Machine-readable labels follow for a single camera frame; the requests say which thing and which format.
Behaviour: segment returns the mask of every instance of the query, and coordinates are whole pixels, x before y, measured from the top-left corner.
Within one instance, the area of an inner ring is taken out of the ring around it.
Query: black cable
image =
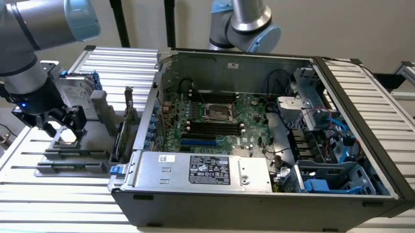
[[[244,110],[245,110],[245,109],[243,109],[243,110],[233,116],[233,118],[237,117],[237,116],[244,112]]]
[[[292,169],[292,165],[289,163],[287,163],[285,161],[281,161],[280,166],[285,166],[289,169]]]
[[[277,86],[279,86],[279,88],[280,88],[280,90],[281,90],[280,93],[284,93],[284,92],[285,92],[285,89],[283,88],[283,84],[280,83],[279,79],[276,78],[276,79],[275,79],[273,87],[272,87],[272,89],[271,89],[271,96],[273,95],[273,90],[275,90],[276,84],[277,84]]]
[[[268,105],[269,103],[272,103],[273,105],[276,105],[276,103],[273,103],[273,102],[267,102],[267,103],[265,103],[265,106],[264,106],[264,111],[265,111],[265,112],[267,112],[267,105]],[[279,111],[279,107],[276,107],[275,113],[277,114],[277,117],[279,117],[279,119],[280,119],[280,122],[283,123],[285,129],[287,129],[288,132],[289,132],[289,131],[291,131],[291,128],[288,127],[288,125],[287,125],[287,123],[285,123],[285,121],[284,121],[284,118],[283,118],[283,116],[281,116],[281,114],[280,114],[280,111]]]
[[[13,131],[5,125],[0,124],[0,126],[2,126],[14,137],[17,137],[17,135],[13,133]]]
[[[267,95],[269,94],[269,80],[271,80],[271,76],[272,76],[272,74],[273,74],[275,72],[284,72],[284,73],[287,74],[288,84],[291,83],[291,75],[289,75],[289,73],[288,73],[284,69],[275,69],[275,70],[272,70],[272,71],[268,73],[267,78],[265,78],[265,79],[267,79]],[[280,88],[283,88],[279,79],[276,79],[276,82],[277,82]]]
[[[285,150],[291,150],[292,148],[285,148],[285,149],[281,149],[281,150],[279,150],[279,151],[275,151],[273,153],[276,154],[276,153],[281,153],[283,151],[285,151]]]
[[[191,82],[193,82],[193,80],[192,80],[191,78],[182,78],[182,79],[180,80],[180,82],[178,82],[177,93],[181,93],[180,88],[181,88],[181,84],[182,84],[184,81],[191,81]]]
[[[273,151],[268,151],[268,150],[267,150],[267,144],[263,144],[261,147],[264,148],[264,151],[265,151],[265,152],[273,153]]]

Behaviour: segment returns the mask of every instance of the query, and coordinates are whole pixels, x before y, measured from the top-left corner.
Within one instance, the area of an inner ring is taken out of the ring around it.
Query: slotted metal surface
[[[157,69],[157,50],[96,47],[84,51],[69,72],[98,73],[106,101],[116,111],[124,111],[125,86],[133,87],[133,102],[144,111],[146,96]]]
[[[415,177],[415,122],[377,80],[356,65],[328,68],[409,184]]]
[[[130,59],[134,49],[109,49],[102,48],[101,52],[92,57],[84,57],[94,65],[92,68],[82,64],[74,69],[82,71],[97,70],[100,74],[105,68],[96,65],[109,60],[110,54],[116,54],[117,61]],[[118,54],[126,54],[128,58],[122,58]],[[106,69],[109,82],[124,77],[122,80],[134,82],[133,77],[117,76],[116,72]],[[122,86],[118,84],[118,92],[116,95],[122,95]],[[397,117],[397,114],[387,113],[384,119]],[[376,120],[376,112],[368,112],[372,116],[371,120]],[[376,130],[379,135],[385,136],[385,140],[396,133],[403,135],[405,131],[396,130]],[[130,226],[128,220],[114,203],[114,200],[108,192],[108,179],[102,178],[52,178],[34,177],[34,166],[42,157],[42,151],[48,147],[50,138],[42,131],[37,129],[24,128],[18,137],[14,140],[9,150],[0,158],[0,232],[78,232],[78,233],[136,233],[136,232],[169,232],[169,233],[193,233],[193,232],[227,232],[212,230],[195,229],[156,229],[140,228]],[[409,165],[415,162],[412,153],[393,152],[389,156],[395,161],[400,161],[400,165]],[[415,188],[415,178],[408,177],[407,181]],[[395,218],[375,218],[363,223],[357,228],[352,229],[351,233],[412,233],[415,231],[415,210],[409,210]]]

